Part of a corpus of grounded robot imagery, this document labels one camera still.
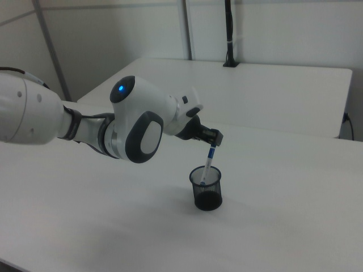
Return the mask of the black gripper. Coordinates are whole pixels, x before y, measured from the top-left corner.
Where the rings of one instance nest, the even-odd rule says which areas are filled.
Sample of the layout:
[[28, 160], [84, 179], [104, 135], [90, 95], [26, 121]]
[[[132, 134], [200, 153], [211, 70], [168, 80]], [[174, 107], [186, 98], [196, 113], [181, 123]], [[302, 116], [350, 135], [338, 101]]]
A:
[[198, 141], [204, 141], [208, 144], [212, 144], [219, 147], [223, 140], [223, 134], [217, 129], [209, 129], [204, 127], [198, 115], [195, 115], [185, 125], [185, 127], [175, 135], [182, 140], [195, 139]]

